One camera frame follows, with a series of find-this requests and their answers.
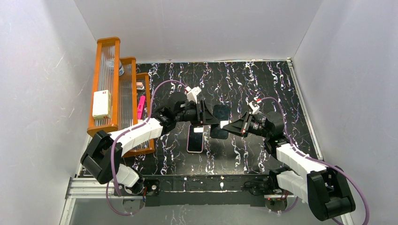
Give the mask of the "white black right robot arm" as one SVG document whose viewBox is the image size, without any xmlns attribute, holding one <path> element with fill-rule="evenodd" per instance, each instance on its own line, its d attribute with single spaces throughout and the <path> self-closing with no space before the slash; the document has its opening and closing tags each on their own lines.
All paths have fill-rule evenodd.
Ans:
<svg viewBox="0 0 398 225">
<path fill-rule="evenodd" d="M 241 137 L 253 134 L 263 137 L 265 150 L 284 167 L 269 172 L 264 185 L 269 190 L 285 190 L 309 205 L 320 221 L 355 211 L 346 177 L 337 169 L 314 162 L 291 145 L 284 134 L 284 118 L 269 112 L 264 121 L 246 112 L 242 118 L 222 126 L 223 130 Z"/>
</svg>

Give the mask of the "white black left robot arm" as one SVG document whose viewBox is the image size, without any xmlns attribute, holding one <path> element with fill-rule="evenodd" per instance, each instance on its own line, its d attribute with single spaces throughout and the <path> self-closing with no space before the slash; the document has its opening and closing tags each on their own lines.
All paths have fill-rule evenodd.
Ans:
<svg viewBox="0 0 398 225">
<path fill-rule="evenodd" d="M 96 132 L 80 163 L 100 184 L 113 182 L 116 187 L 136 187 L 143 179 L 137 170 L 121 164 L 122 157 L 133 148 L 169 133 L 179 122 L 190 122 L 193 126 L 220 123 L 204 100 L 194 101 L 180 94 L 157 107 L 141 123 L 111 133 Z"/>
</svg>

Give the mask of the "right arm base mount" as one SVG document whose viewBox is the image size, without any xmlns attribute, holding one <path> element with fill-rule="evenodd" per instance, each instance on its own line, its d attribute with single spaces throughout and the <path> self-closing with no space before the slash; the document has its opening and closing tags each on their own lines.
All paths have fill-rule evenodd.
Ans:
<svg viewBox="0 0 398 225">
<path fill-rule="evenodd" d="M 288 197 L 292 197 L 290 192 L 275 187 L 272 180 L 268 177 L 245 181 L 241 186 L 241 190 L 248 191 L 253 196 L 263 196 L 266 200 L 268 211 L 277 214 L 289 212 L 299 201 L 299 198 L 295 197 L 292 205 L 289 205 Z"/>
</svg>

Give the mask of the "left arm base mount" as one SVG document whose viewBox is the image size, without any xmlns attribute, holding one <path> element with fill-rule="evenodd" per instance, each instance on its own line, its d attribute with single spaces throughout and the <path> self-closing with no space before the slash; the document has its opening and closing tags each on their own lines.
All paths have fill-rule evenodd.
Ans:
<svg viewBox="0 0 398 225">
<path fill-rule="evenodd" d="M 133 216 L 144 209 L 148 197 L 159 195 L 160 183 L 158 180 L 139 179 L 133 187 L 119 184 L 119 190 L 121 194 L 115 191 L 114 195 L 122 198 L 122 213 Z"/>
</svg>

